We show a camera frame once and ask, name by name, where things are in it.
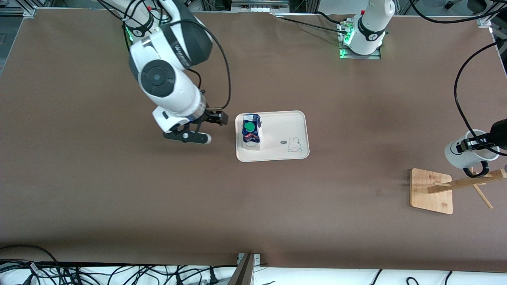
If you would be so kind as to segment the white smiley mug black handle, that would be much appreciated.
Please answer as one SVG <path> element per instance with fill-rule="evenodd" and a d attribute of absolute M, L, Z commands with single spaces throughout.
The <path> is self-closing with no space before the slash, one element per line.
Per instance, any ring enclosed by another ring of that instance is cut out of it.
<path fill-rule="evenodd" d="M 462 169 L 468 177 L 484 177 L 489 174 L 489 162 L 494 161 L 499 157 L 498 152 L 500 151 L 500 148 L 494 146 L 492 148 L 494 151 L 490 151 L 486 148 L 479 151 L 458 153 L 455 148 L 456 143 L 466 139 L 467 133 L 446 146 L 445 157 L 451 165 Z"/>

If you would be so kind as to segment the aluminium profile bracket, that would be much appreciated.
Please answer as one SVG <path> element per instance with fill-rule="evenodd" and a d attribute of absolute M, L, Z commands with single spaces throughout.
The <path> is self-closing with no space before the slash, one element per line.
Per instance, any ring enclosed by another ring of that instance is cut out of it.
<path fill-rule="evenodd" d="M 238 265 L 227 285 L 252 285 L 254 267 L 261 265 L 260 254 L 238 254 Z"/>

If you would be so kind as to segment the blue white milk carton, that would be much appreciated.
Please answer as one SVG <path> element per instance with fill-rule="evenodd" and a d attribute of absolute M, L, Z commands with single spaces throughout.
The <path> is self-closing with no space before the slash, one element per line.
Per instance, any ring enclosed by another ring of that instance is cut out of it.
<path fill-rule="evenodd" d="M 242 122 L 243 148 L 252 151 L 261 151 L 262 128 L 259 114 L 245 114 Z"/>

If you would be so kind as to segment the wooden mug rack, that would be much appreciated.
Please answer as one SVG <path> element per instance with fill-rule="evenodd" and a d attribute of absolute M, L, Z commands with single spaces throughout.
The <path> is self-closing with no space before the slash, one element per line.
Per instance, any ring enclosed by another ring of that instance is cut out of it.
<path fill-rule="evenodd" d="M 410 171 L 410 206 L 435 213 L 451 215 L 453 191 L 473 187 L 489 209 L 493 205 L 484 195 L 480 186 L 507 179 L 505 169 L 493 170 L 483 177 L 464 177 L 452 180 L 448 174 L 413 168 Z"/>

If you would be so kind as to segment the cream rabbit print tray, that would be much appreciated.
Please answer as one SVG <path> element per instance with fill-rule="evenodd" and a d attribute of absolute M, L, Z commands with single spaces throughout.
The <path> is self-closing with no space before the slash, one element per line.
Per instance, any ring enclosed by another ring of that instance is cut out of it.
<path fill-rule="evenodd" d="M 309 156 L 306 117 L 298 110 L 259 112 L 261 146 L 247 147 L 242 127 L 245 113 L 235 118 L 236 157 L 241 162 L 304 159 Z"/>

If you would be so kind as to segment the grey device with sockets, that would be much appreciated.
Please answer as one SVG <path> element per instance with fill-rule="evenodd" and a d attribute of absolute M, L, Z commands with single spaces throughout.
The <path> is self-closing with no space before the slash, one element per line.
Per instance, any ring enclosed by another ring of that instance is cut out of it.
<path fill-rule="evenodd" d="M 231 0 L 230 11 L 289 13 L 289 0 Z"/>

